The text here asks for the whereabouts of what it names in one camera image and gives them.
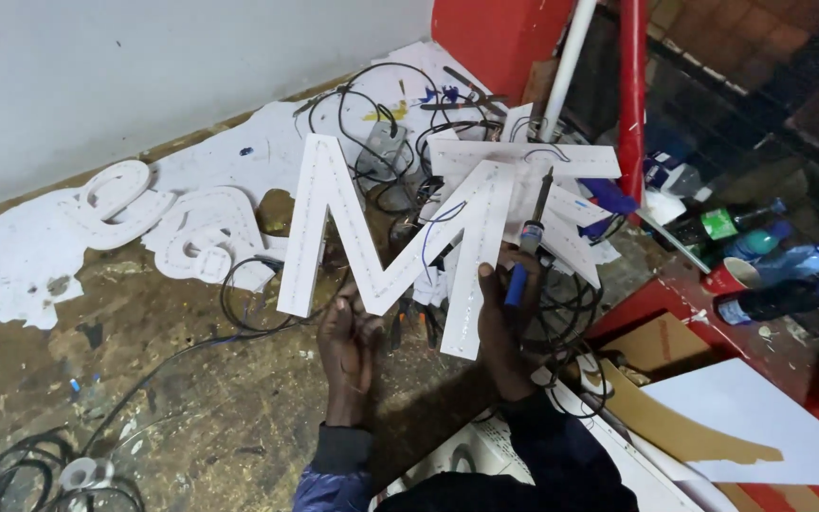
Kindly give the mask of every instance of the plastic bottle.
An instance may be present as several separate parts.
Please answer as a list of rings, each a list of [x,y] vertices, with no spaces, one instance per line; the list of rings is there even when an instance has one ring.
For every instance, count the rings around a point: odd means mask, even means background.
[[[766,229],[755,229],[738,238],[725,248],[723,258],[732,256],[745,262],[757,262],[779,245],[780,240],[792,234],[787,220],[778,220]]]
[[[761,290],[744,290],[716,302],[713,308],[730,325],[766,321],[819,307],[819,281],[790,280]]]
[[[785,204],[779,198],[762,208],[748,204],[733,204],[678,221],[666,229],[684,245],[693,245],[749,231],[760,226],[773,214],[784,211]]]
[[[778,258],[757,262],[755,268],[764,286],[819,274],[819,245],[792,247]]]

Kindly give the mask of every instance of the blue soldering iron handle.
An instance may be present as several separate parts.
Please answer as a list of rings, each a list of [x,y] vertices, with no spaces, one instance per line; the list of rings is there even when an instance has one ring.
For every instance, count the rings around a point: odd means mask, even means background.
[[[526,269],[522,263],[514,263],[514,268],[510,272],[510,285],[508,294],[504,297],[504,305],[520,306],[520,299],[523,297],[523,289],[526,287]]]

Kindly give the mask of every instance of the white pipe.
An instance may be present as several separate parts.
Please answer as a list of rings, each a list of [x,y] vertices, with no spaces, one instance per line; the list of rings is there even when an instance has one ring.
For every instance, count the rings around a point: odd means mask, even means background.
[[[595,8],[596,0],[577,2],[574,17],[571,20],[571,29],[568,30],[568,40],[564,44],[562,60],[558,63],[558,74],[555,75],[555,83],[552,85],[552,95],[549,97],[549,104],[545,107],[545,119],[539,130],[539,139],[543,142],[552,141],[552,133],[555,131],[555,125],[558,124],[558,116],[562,113],[564,99],[568,96],[568,87],[571,86],[571,78],[577,67],[577,59],[580,58],[580,51],[586,39],[587,29],[590,28],[592,11]]]

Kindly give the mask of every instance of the red wall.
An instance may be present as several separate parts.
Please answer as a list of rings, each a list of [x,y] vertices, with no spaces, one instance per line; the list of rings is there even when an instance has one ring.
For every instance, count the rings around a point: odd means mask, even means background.
[[[519,104],[533,61],[552,57],[573,0],[435,0],[431,37],[493,94]]]

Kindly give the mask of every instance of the person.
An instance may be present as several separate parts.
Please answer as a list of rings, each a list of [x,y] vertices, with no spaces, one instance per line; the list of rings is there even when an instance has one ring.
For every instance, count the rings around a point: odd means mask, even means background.
[[[539,307],[542,268],[526,253],[502,248],[499,262],[528,271],[517,318],[503,308],[505,269],[479,268],[483,304],[480,354],[500,393],[510,442],[529,468],[534,485],[510,475],[444,472],[384,499],[377,512],[397,510],[637,510],[636,496],[621,483],[615,463],[583,423],[556,410],[529,379],[529,366],[514,342]],[[373,347],[384,333],[380,318],[365,312],[355,285],[339,293],[318,329],[318,352],[328,379],[327,416],[318,449],[293,497],[294,512],[361,511],[370,504],[366,461],[372,434],[362,428],[372,381]]]

